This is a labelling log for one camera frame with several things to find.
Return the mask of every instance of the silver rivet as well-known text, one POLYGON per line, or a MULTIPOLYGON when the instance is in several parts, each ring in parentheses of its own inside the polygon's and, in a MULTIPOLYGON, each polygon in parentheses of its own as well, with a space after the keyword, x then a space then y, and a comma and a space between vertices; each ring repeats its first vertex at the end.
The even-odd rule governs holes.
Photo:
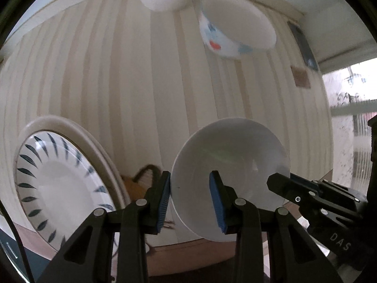
POLYGON ((246 201, 244 199, 242 199, 242 198, 237 198, 237 199, 235 199, 234 203, 236 205, 245 205, 246 201))
POLYGON ((286 208, 278 208, 278 213, 280 215, 285 216, 285 215, 288 215, 289 212, 288 212, 288 210, 286 208))
POLYGON ((147 203, 148 203, 148 201, 145 200, 145 199, 137 199, 137 200, 136 200, 136 205, 137 205, 137 206, 144 206, 144 205, 146 205, 147 203))
POLYGON ((97 208, 94 210, 93 215, 96 217, 102 216, 105 213, 104 209, 97 208))

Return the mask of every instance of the dark rectangular object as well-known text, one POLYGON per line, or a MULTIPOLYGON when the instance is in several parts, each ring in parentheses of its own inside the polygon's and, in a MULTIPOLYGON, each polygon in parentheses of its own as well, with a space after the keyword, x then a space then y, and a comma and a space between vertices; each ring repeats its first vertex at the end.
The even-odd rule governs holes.
POLYGON ((307 65, 309 68, 314 69, 315 71, 318 71, 318 65, 317 65, 316 59, 314 58, 313 52, 310 49, 308 41, 304 33, 302 32, 301 28, 290 21, 288 21, 288 25, 300 48, 301 55, 302 55, 302 58, 304 59, 305 65, 307 65))

